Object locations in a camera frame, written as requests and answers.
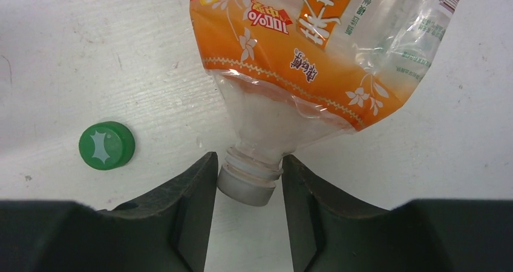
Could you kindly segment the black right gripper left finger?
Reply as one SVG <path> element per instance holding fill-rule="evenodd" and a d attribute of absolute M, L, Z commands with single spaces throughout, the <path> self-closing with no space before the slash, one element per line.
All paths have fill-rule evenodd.
<path fill-rule="evenodd" d="M 218 157 L 94 210 L 75 201 L 1 201 L 2 271 L 203 271 Z"/>

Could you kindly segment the white orange-bottle cap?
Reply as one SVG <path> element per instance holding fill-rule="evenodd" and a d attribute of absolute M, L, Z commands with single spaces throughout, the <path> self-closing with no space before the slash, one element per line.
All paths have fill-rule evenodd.
<path fill-rule="evenodd" d="M 258 179 L 222 166 L 217 178 L 217 187 L 226 196 L 240 203 L 262 207 L 269 203 L 276 184 L 274 181 Z"/>

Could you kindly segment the green bottle cap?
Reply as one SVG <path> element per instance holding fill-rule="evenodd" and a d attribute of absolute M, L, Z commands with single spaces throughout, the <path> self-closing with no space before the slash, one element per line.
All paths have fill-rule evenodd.
<path fill-rule="evenodd" d="M 128 164 L 136 151 L 136 140 L 125 125 L 103 121 L 86 128 L 78 143 L 79 154 L 89 167 L 112 170 Z"/>

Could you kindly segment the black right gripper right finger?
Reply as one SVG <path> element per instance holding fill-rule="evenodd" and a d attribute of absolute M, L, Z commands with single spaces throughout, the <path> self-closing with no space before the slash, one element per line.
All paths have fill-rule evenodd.
<path fill-rule="evenodd" d="M 512 201 L 415 199 L 385 210 L 289 155 L 283 196 L 295 271 L 511 271 Z"/>

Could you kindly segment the orange label plastic bottle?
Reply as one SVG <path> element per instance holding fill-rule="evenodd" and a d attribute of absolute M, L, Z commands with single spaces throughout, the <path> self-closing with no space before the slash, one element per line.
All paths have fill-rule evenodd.
<path fill-rule="evenodd" d="M 359 132 L 410 98 L 460 0 L 190 0 L 238 141 L 222 175 L 275 181 L 284 156 Z"/>

